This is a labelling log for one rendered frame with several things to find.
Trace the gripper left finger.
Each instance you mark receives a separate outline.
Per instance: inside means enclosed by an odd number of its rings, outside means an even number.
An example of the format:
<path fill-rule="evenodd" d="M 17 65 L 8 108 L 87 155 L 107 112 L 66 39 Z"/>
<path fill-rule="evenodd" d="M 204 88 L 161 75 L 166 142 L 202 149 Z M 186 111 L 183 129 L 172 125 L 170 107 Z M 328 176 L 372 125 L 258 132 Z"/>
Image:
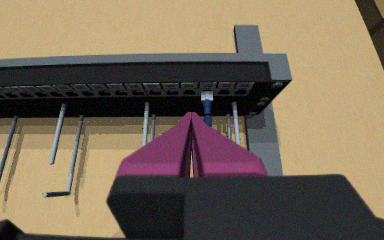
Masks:
<path fill-rule="evenodd" d="M 187 112 L 174 127 L 124 158 L 115 178 L 121 175 L 190 177 L 190 167 L 191 112 Z"/>

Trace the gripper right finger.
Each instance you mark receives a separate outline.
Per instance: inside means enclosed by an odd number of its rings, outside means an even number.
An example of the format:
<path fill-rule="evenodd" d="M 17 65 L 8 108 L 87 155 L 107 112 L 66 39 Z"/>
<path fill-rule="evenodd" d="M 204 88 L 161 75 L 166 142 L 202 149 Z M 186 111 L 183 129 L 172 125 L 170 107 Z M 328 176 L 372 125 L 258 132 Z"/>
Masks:
<path fill-rule="evenodd" d="M 191 148 L 193 177 L 268 176 L 258 156 L 208 126 L 196 112 L 191 112 Z"/>

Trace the blue patch cord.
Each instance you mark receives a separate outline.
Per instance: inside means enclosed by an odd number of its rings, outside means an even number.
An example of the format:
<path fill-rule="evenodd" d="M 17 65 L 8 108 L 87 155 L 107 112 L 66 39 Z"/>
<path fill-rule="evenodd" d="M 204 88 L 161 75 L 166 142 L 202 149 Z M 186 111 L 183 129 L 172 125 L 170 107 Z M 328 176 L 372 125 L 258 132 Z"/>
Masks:
<path fill-rule="evenodd" d="M 210 115 L 206 115 L 204 116 L 204 122 L 208 125 L 208 126 L 212 126 L 212 118 Z"/>

